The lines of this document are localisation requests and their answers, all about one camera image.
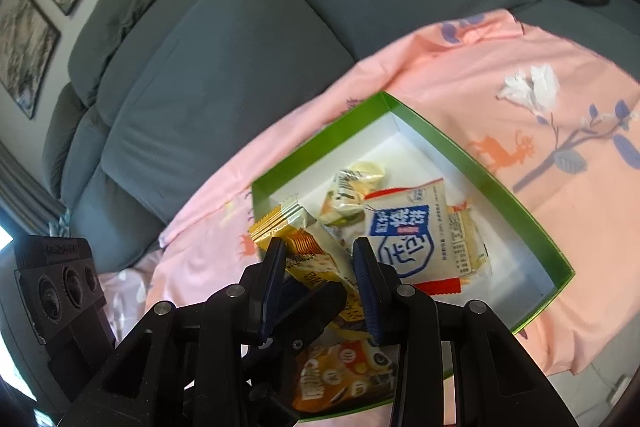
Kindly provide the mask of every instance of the blue leaf print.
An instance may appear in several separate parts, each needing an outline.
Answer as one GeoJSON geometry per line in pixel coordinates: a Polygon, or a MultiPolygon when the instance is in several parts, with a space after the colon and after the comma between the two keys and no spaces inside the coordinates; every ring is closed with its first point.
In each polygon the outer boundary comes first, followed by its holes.
{"type": "Polygon", "coordinates": [[[442,38],[450,44],[460,44],[460,41],[456,38],[456,31],[456,27],[453,24],[449,22],[442,24],[442,38]]]}
{"type": "Polygon", "coordinates": [[[622,134],[614,134],[612,140],[626,164],[634,169],[640,169],[640,152],[636,146],[622,134]]]}
{"type": "Polygon", "coordinates": [[[466,17],[465,21],[469,24],[479,24],[484,20],[484,14],[479,13],[478,15],[472,15],[471,17],[466,17]]]}
{"type": "Polygon", "coordinates": [[[587,170],[587,160],[575,149],[556,151],[554,163],[556,167],[567,174],[578,174],[587,170]]]}
{"type": "Polygon", "coordinates": [[[616,116],[619,120],[624,120],[631,114],[631,111],[628,107],[626,107],[626,103],[624,100],[618,100],[616,104],[616,116]]]}

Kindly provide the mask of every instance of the white snack package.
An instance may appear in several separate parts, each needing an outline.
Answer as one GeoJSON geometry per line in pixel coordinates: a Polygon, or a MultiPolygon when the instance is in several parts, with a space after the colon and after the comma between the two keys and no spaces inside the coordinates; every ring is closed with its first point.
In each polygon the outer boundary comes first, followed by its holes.
{"type": "Polygon", "coordinates": [[[365,216],[365,232],[378,261],[393,266],[402,282],[460,277],[443,179],[370,194],[365,216]]]}

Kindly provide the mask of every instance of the candy wrapper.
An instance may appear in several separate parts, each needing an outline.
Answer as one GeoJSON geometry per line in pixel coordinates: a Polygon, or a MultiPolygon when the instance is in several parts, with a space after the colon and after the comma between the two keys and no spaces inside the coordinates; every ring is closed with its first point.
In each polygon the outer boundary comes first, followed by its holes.
{"type": "Polygon", "coordinates": [[[281,237],[287,245],[287,271],[311,289],[323,281],[342,282],[347,304],[332,325],[347,340],[367,338],[364,312],[358,294],[351,256],[336,238],[317,222],[297,197],[279,204],[249,229],[251,240],[267,250],[272,237],[281,237]]]}
{"type": "Polygon", "coordinates": [[[346,401],[377,399],[393,392],[396,365],[370,341],[312,347],[299,360],[293,407],[317,413],[346,401]]]}
{"type": "Polygon", "coordinates": [[[380,263],[427,293],[459,293],[444,180],[380,190],[366,198],[366,234],[380,263]]]}
{"type": "Polygon", "coordinates": [[[465,201],[448,207],[448,211],[453,254],[460,277],[463,277],[462,282],[468,283],[468,277],[475,273],[490,276],[491,263],[478,227],[471,217],[470,204],[465,201]]]}
{"type": "Polygon", "coordinates": [[[322,224],[343,227],[361,221],[365,196],[377,190],[384,177],[382,166],[372,162],[357,162],[349,169],[338,171],[322,203],[322,224]]]}

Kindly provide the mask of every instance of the floor tile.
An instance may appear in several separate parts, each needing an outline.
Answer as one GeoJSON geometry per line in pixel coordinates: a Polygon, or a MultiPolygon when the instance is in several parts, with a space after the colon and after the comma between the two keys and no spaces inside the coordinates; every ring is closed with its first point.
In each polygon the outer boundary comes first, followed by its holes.
{"type": "Polygon", "coordinates": [[[612,386],[625,375],[632,377],[636,373],[640,365],[640,314],[605,346],[592,365],[612,386]]]}
{"type": "Polygon", "coordinates": [[[602,381],[591,366],[578,375],[566,371],[549,377],[549,380],[574,416],[597,404],[606,404],[611,393],[611,387],[602,381]]]}
{"type": "Polygon", "coordinates": [[[579,414],[576,421],[580,427],[598,427],[610,411],[608,403],[599,403],[579,414]]]}

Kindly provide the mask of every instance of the green box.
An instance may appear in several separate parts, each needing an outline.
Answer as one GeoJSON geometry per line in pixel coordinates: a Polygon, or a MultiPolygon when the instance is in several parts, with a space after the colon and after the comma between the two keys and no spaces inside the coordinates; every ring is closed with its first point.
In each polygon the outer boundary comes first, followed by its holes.
{"type": "Polygon", "coordinates": [[[256,219],[293,194],[318,217],[334,174],[360,159],[385,165],[384,187],[416,186],[443,176],[447,203],[459,203],[450,196],[470,198],[493,274],[476,275],[461,294],[436,296],[437,300],[462,305],[481,299],[516,333],[573,278],[562,252],[507,188],[435,126],[385,92],[345,113],[257,179],[252,185],[256,219]]]}

